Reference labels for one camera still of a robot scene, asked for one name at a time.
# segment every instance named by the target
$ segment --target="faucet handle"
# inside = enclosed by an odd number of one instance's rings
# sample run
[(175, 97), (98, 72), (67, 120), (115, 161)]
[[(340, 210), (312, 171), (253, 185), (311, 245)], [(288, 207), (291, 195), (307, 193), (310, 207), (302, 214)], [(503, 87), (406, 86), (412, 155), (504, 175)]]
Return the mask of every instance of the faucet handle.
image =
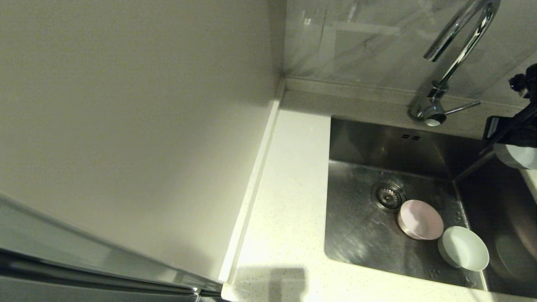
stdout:
[(462, 105), (462, 106), (459, 106), (459, 107), (455, 107), (455, 108), (453, 108), (451, 110), (448, 110), (448, 111), (446, 111), (445, 115), (455, 113), (455, 112), (458, 112), (458, 111), (461, 111), (461, 110), (464, 110), (464, 109), (472, 108), (472, 107), (475, 107), (475, 106), (480, 105), (480, 104), (481, 104), (481, 101), (476, 100), (476, 101), (473, 101), (473, 102), (468, 103), (466, 105)]

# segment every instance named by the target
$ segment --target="refrigerator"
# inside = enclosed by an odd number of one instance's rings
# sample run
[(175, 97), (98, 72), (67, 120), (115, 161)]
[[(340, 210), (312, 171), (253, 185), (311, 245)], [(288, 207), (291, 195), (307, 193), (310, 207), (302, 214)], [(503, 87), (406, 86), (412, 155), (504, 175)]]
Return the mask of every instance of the refrigerator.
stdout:
[(0, 301), (224, 301), (222, 284), (0, 197)]

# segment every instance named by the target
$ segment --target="pink bowl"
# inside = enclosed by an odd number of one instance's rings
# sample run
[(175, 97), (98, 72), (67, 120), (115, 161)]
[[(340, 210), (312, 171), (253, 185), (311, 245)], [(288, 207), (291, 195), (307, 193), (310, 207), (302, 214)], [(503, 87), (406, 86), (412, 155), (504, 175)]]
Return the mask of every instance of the pink bowl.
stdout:
[(403, 232), (418, 240), (434, 240), (442, 236), (444, 222), (440, 214), (427, 203), (407, 200), (397, 215), (397, 222)]

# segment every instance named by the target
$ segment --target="bowl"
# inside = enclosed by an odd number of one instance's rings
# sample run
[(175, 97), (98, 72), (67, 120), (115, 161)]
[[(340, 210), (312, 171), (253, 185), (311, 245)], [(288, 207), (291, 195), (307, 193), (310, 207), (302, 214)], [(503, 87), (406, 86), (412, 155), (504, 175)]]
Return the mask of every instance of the bowl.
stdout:
[(442, 258), (451, 266), (472, 271), (484, 270), (489, 265), (489, 250), (474, 232), (465, 227), (446, 229), (438, 240)]
[(397, 215), (403, 232), (417, 240), (434, 240), (442, 236), (444, 222), (440, 214), (429, 204), (411, 199), (405, 201)]

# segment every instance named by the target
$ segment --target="wall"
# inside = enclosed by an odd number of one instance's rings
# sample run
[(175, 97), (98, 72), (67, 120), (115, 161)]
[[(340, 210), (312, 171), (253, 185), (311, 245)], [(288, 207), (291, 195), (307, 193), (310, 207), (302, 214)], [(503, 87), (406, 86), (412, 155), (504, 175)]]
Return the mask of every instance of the wall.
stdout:
[(0, 190), (216, 279), (280, 79), (285, 1), (4, 1)]
[[(436, 62), (423, 58), (466, 0), (289, 0), (286, 74), (427, 92), (457, 55), (477, 17)], [(498, 15), (450, 83), (449, 94), (526, 106), (507, 80), (537, 63), (533, 0), (502, 1)]]

